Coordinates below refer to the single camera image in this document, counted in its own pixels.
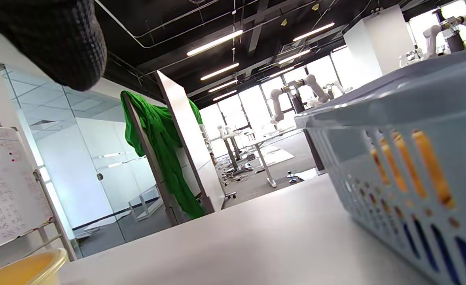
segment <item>orange object in basket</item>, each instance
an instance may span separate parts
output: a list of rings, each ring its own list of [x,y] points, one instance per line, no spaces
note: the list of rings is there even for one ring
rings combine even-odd
[[[437,161],[437,157],[435,156],[430,140],[421,131],[415,131],[412,134],[412,139],[414,139],[414,141],[416,142],[416,146],[419,149],[421,158],[425,164],[428,174],[430,175],[430,180],[432,180],[435,190],[437,191],[437,196],[439,197],[439,200],[446,207],[450,209],[454,208],[454,200],[451,196],[448,183],[444,177],[444,173],[441,169],[441,166],[439,162]],[[416,193],[418,193],[419,196],[421,196],[422,198],[425,198],[426,191],[423,185],[421,184],[421,180],[418,177],[416,168],[414,167],[414,164],[412,163],[412,160],[410,159],[409,151],[407,150],[407,147],[405,146],[405,142],[403,141],[403,138],[401,137],[401,135],[395,134],[394,142],[395,142],[396,147],[399,149],[400,153],[402,154],[403,161],[405,162],[405,165],[407,166],[407,169],[409,170],[409,175],[412,178],[412,181],[414,183],[414,188],[416,190]],[[380,141],[380,144],[381,144],[381,148],[383,149],[383,152],[386,155],[390,168],[393,171],[396,184],[402,191],[406,192],[407,186],[405,185],[403,177],[398,169],[398,166],[395,163],[392,152],[389,146],[387,145],[385,139],[382,139]],[[373,150],[371,154],[374,157],[374,161],[376,162],[377,168],[379,170],[379,173],[381,174],[381,178],[383,179],[383,182],[385,184],[389,184],[390,180],[387,177],[387,174],[385,170],[383,169],[383,166],[380,164],[377,150]]]

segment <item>black ceiling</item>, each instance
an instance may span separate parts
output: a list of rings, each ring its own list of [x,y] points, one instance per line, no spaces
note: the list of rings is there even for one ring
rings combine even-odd
[[[203,108],[212,103],[213,97],[224,94],[228,89],[212,94],[207,90],[220,82],[232,80],[234,72],[239,80],[239,85],[234,88],[241,91],[277,72],[280,69],[277,65],[258,71],[276,62],[276,59],[312,47],[311,53],[295,63],[309,63],[329,54],[332,49],[345,44],[343,32],[356,21],[370,15],[370,11],[377,7],[400,5],[408,20],[450,1],[96,0],[95,9],[108,48],[107,79],[163,101],[151,74],[161,70],[184,86],[191,100]],[[312,7],[316,4],[319,4],[319,8],[314,11]],[[237,12],[233,15],[234,6]],[[200,7],[202,9],[199,11],[190,13]],[[281,23],[285,19],[287,24],[283,27]],[[331,22],[336,23],[334,27],[307,40],[292,42],[293,38]],[[233,24],[235,29],[244,30],[234,43],[230,40],[195,56],[186,55],[195,47],[230,34],[233,32]],[[240,66],[200,81],[202,76],[233,64],[233,44],[234,62],[240,63]],[[277,56],[290,48],[294,49]]]

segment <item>standing desk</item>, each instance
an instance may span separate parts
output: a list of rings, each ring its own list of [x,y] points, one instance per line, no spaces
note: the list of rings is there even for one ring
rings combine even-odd
[[[63,285],[432,285],[352,220],[328,175],[67,263]]]
[[[249,141],[245,147],[248,147],[248,146],[255,146],[256,150],[258,151],[258,154],[260,154],[260,160],[261,160],[261,163],[263,164],[263,168],[266,172],[266,180],[268,180],[268,183],[273,187],[273,188],[276,188],[277,187],[277,183],[275,182],[275,180],[273,180],[273,177],[271,176],[271,173],[270,173],[270,170],[268,169],[268,165],[266,164],[266,161],[263,157],[263,154],[261,153],[261,145],[264,144],[266,141],[269,141],[275,137],[278,137],[278,136],[281,136],[281,135],[284,135],[286,133],[289,133],[289,132],[292,132],[294,130],[296,130],[297,127],[291,127],[291,128],[288,128],[288,129],[282,129],[282,130],[277,130],[275,132],[272,132],[270,133],[269,135],[266,135],[265,137],[260,137],[259,139],[255,139],[253,141]]]

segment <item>green cloth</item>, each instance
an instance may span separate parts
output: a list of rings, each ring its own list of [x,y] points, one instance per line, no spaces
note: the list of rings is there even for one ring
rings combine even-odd
[[[182,142],[180,141],[177,129],[173,123],[170,111],[167,107],[159,107],[147,103],[147,101],[138,94],[133,94],[128,91],[121,92],[122,107],[124,108],[124,115],[126,117],[126,141],[130,146],[135,148],[139,156],[144,156],[145,153],[136,133],[133,121],[129,116],[126,102],[122,96],[123,93],[129,95],[130,101],[140,117],[141,126],[154,149],[168,191],[175,196],[181,209],[186,212],[190,218],[196,219],[202,217],[205,213],[184,180],[182,168],[180,167],[177,153],[175,152],[175,148],[182,147]],[[190,100],[189,104],[193,109],[196,120],[199,124],[202,124],[200,111]]]

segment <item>yellow bowl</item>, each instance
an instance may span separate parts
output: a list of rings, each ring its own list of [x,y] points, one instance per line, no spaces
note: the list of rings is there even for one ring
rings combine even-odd
[[[23,258],[0,269],[0,285],[59,285],[57,271],[67,258],[64,249]]]

